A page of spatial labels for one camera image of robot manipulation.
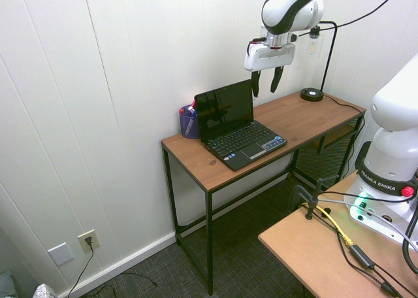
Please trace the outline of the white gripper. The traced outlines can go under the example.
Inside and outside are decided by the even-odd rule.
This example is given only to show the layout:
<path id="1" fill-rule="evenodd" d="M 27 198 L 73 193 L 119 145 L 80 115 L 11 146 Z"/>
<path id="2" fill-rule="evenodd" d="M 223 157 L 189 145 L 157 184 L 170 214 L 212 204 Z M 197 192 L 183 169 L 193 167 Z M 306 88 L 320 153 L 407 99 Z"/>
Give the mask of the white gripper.
<path id="1" fill-rule="evenodd" d="M 248 44 L 244 68 L 251 71 L 251 89 L 254 97 L 259 96 L 259 79 L 262 70 L 274 70 L 274 77 L 270 85 L 270 92 L 274 93 L 280 83 L 283 67 L 290 65 L 295 56 L 295 45 L 288 43 L 279 49 L 272 49 L 269 45 L 263 42 L 251 41 Z"/>

